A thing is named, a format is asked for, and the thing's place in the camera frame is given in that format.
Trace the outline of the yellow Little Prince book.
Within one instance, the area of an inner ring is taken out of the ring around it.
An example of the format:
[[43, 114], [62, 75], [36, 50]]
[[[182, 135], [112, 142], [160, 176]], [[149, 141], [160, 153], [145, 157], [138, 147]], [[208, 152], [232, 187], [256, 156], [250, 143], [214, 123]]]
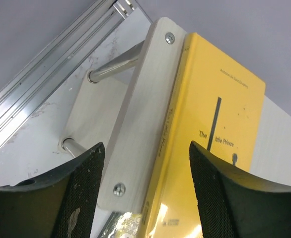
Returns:
[[199, 34], [186, 36], [138, 237], [203, 236], [190, 143], [249, 170], [264, 94], [256, 75]]

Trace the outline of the green Alice Wonderland book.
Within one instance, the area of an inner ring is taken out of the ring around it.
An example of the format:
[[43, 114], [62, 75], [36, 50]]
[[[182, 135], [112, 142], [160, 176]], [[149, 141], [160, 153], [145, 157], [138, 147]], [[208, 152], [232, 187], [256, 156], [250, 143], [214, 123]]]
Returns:
[[98, 238], [136, 238], [141, 214], [112, 212]]

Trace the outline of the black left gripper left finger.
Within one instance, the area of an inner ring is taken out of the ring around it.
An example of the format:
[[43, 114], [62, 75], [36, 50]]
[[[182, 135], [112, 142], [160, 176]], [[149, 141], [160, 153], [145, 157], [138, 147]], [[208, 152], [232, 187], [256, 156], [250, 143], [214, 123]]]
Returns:
[[104, 167], [99, 142], [15, 186], [0, 187], [0, 238], [88, 238]]

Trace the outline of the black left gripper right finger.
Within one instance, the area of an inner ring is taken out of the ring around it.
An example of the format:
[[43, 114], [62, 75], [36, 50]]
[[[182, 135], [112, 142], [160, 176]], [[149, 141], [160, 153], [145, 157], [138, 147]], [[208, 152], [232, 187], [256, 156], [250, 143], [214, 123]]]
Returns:
[[204, 237], [291, 238], [291, 186], [239, 169], [195, 141], [189, 157]]

